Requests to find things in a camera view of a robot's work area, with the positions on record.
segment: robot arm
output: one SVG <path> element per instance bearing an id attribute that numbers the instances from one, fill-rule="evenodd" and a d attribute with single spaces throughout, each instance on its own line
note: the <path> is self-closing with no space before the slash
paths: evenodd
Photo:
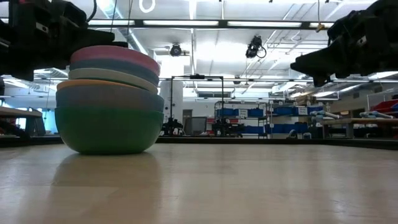
<path id="1" fill-rule="evenodd" d="M 71 2 L 9 0 L 9 22 L 0 22 L 0 75 L 32 81 L 35 69 L 65 69 L 83 47 L 127 47 L 113 40 L 113 33 L 88 29 L 86 14 Z"/>
<path id="2" fill-rule="evenodd" d="M 328 30 L 329 46 L 297 57 L 291 69 L 310 75 L 323 86 L 330 75 L 346 78 L 398 70 L 398 1 L 378 0 L 352 11 Z"/>

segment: fluorescent light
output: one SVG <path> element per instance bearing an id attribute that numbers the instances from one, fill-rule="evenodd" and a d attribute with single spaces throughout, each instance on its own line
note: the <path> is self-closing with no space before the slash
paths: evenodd
<path id="1" fill-rule="evenodd" d="M 9 80 L 9 81 L 4 81 L 4 82 L 7 84 L 10 84 L 10 85 L 14 85 L 19 88 L 29 88 L 29 86 L 27 86 L 26 84 L 23 84 L 17 80 Z"/>
<path id="2" fill-rule="evenodd" d="M 296 97 L 299 97 L 299 96 L 302 96 L 302 95 L 304 95 L 304 93 L 294 93 L 290 97 L 291 98 L 296 98 Z"/>
<path id="3" fill-rule="evenodd" d="M 354 88 L 356 88 L 356 87 L 358 87 L 358 86 L 360 86 L 360 85 L 361 85 L 361 84 L 355 85 L 355 86 L 350 86 L 350 87 L 347 87 L 347 88 L 342 89 L 342 90 L 340 90 L 340 91 L 342 91 L 342 92 L 350 91 L 350 90 L 352 90 L 352 89 L 354 89 Z"/>
<path id="4" fill-rule="evenodd" d="M 327 95 L 334 94 L 334 93 L 335 93 L 335 91 L 324 91 L 324 92 L 320 92 L 320 93 L 314 94 L 313 96 L 315 96 L 315 97 L 323 97 L 323 96 L 327 96 Z"/>
<path id="5" fill-rule="evenodd" d="M 331 28 L 334 23 L 333 22 L 321 22 L 321 24 L 324 25 L 325 28 Z M 317 23 L 317 22 L 311 22 L 310 23 L 310 27 L 311 28 L 317 28 L 318 25 L 319 25 L 319 23 Z"/>
<path id="6" fill-rule="evenodd" d="M 199 92 L 221 92 L 222 88 L 198 88 Z M 224 88 L 224 92 L 232 92 L 234 88 Z"/>
<path id="7" fill-rule="evenodd" d="M 218 26 L 218 21 L 144 21 L 153 26 Z"/>
<path id="8" fill-rule="evenodd" d="M 127 26 L 134 25 L 134 20 L 128 21 L 127 19 L 115 19 L 113 22 L 111 19 L 93 19 L 89 21 L 89 25 L 97 25 L 97 26 Z"/>
<path id="9" fill-rule="evenodd" d="M 386 78 L 391 75 L 398 74 L 398 72 L 377 72 L 375 75 L 370 76 L 370 79 Z"/>
<path id="10" fill-rule="evenodd" d="M 248 27 L 300 27 L 301 22 L 251 22 L 251 21 L 230 21 L 228 26 L 248 26 Z"/>
<path id="11" fill-rule="evenodd" d="M 52 72 L 48 71 L 48 70 L 44 70 L 44 69 L 38 69 L 38 70 L 35 70 L 34 73 L 51 74 Z"/>
<path id="12" fill-rule="evenodd" d="M 57 69 L 57 68 L 53 68 L 55 71 L 57 71 L 57 72 L 60 72 L 60 73 L 62 73 L 62 74 L 64 74 L 64 75 L 66 75 L 66 76 L 68 76 L 68 73 L 67 72 L 64 72 L 64 71 L 62 71 L 62 70 L 59 70 L 59 69 Z"/>

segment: bowl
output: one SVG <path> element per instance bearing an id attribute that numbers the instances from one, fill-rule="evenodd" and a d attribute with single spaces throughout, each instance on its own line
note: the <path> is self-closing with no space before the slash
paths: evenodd
<path id="1" fill-rule="evenodd" d="M 137 86 L 157 94 L 157 86 L 134 75 L 100 68 L 79 68 L 69 72 L 69 79 L 105 80 Z"/>
<path id="2" fill-rule="evenodd" d="M 117 72 L 123 72 L 126 74 L 135 75 L 138 78 L 147 80 L 148 82 L 157 86 L 159 84 L 159 77 L 151 70 L 136 65 L 131 62 L 114 60 L 114 59 L 91 59 L 91 60 L 80 60 L 72 63 L 69 66 L 69 70 L 75 70 L 79 68 L 101 68 L 107 70 L 114 70 Z"/>
<path id="3" fill-rule="evenodd" d="M 78 80 L 65 80 L 57 85 L 57 91 L 75 85 L 116 85 L 116 86 L 125 86 L 125 87 L 132 87 L 131 85 L 126 85 L 122 83 L 116 82 L 109 82 L 104 80 L 85 80 L 85 79 L 78 79 Z"/>
<path id="4" fill-rule="evenodd" d="M 57 107 L 104 106 L 163 112 L 161 96 L 133 86 L 75 85 L 57 91 Z"/>
<path id="5" fill-rule="evenodd" d="M 70 59 L 71 63 L 89 59 L 115 59 L 142 65 L 152 70 L 156 75 L 160 74 L 159 64 L 151 57 L 136 50 L 130 50 L 117 46 L 92 46 L 76 51 Z"/>
<path id="6" fill-rule="evenodd" d="M 163 114 L 107 107 L 63 107 L 55 109 L 55 122 L 64 143 L 76 152 L 135 154 L 156 142 Z"/>

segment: gray bowl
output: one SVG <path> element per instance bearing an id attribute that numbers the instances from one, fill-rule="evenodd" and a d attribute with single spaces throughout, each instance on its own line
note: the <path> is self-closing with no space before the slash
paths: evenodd
<path id="1" fill-rule="evenodd" d="M 101 68 L 114 70 L 142 78 L 154 84 L 155 86 L 159 84 L 159 77 L 154 72 L 141 65 L 133 64 L 131 62 L 114 59 L 90 59 L 73 62 L 69 66 L 69 70 L 71 71 L 79 68 Z"/>
<path id="2" fill-rule="evenodd" d="M 57 107 L 104 106 L 117 109 L 147 110 L 163 113 L 159 95 L 136 87 L 118 85 L 75 85 L 57 91 Z"/>

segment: green bowl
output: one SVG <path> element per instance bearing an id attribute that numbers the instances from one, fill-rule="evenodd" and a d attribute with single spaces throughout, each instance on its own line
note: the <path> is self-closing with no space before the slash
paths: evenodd
<path id="1" fill-rule="evenodd" d="M 156 142 L 163 114 L 105 107 L 59 107 L 55 122 L 62 140 L 81 154 L 135 154 Z"/>

